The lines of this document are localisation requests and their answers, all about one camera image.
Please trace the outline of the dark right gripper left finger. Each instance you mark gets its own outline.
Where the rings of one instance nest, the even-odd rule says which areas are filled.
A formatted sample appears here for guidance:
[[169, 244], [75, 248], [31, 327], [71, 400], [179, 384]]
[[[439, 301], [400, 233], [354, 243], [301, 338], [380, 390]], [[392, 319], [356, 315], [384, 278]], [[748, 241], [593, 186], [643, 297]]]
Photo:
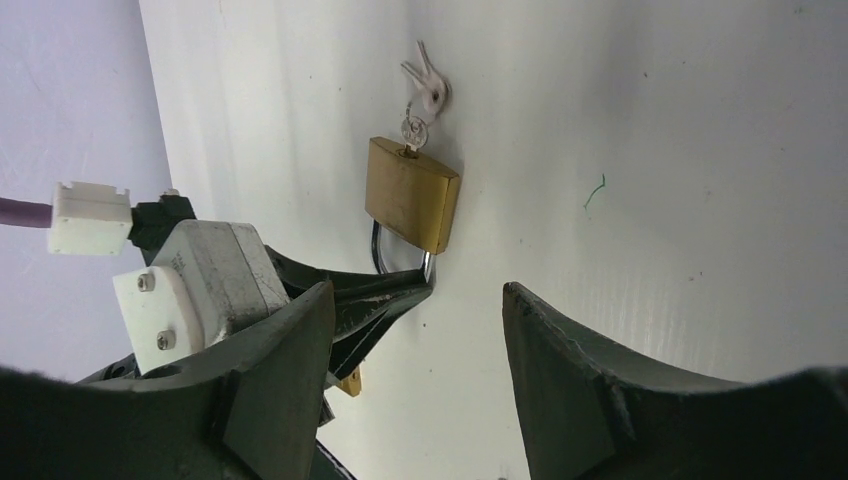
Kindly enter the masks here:
[[5, 479], [306, 479], [334, 333], [333, 286], [136, 378], [1, 373]]

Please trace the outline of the silver key bunch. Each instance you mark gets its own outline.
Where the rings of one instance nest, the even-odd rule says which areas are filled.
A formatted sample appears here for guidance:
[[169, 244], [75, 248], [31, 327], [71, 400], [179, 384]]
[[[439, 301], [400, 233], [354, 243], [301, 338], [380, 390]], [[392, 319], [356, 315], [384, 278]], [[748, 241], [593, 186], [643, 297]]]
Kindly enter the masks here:
[[449, 106], [452, 99], [450, 82], [430, 60], [425, 42], [416, 41], [419, 65], [403, 61], [400, 66], [412, 82], [414, 93], [408, 100], [401, 122], [403, 158], [415, 158], [429, 140], [430, 126]]

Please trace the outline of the large brass padlock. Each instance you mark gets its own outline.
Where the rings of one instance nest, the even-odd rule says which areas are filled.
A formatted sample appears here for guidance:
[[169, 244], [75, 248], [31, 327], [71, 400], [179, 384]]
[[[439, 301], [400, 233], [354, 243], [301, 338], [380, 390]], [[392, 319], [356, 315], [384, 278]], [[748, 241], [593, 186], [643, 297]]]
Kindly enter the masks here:
[[387, 230], [422, 251], [420, 271], [432, 281], [435, 257], [448, 247], [461, 177], [407, 144], [373, 137], [368, 144], [365, 210], [373, 219], [371, 256], [386, 274], [381, 233]]

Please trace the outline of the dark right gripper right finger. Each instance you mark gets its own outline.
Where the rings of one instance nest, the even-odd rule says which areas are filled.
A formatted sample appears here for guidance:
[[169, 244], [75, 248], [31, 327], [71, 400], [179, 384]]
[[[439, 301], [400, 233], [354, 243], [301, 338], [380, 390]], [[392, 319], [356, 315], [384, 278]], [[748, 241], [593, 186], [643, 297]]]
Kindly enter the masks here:
[[503, 288], [503, 330], [534, 479], [843, 479], [847, 371], [754, 383], [638, 353], [525, 286]]

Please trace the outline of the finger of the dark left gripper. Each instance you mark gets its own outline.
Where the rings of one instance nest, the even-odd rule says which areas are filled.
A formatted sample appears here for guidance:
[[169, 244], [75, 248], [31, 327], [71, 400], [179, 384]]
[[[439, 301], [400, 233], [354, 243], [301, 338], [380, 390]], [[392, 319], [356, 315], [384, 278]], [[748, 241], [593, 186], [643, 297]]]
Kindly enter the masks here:
[[431, 286], [418, 270], [388, 274], [353, 273], [316, 268], [274, 250], [265, 250], [285, 292], [294, 300], [314, 285], [329, 282], [338, 308], [369, 311], [410, 309], [431, 296]]
[[335, 295], [336, 325], [328, 371], [348, 377], [391, 326], [433, 292], [427, 284]]

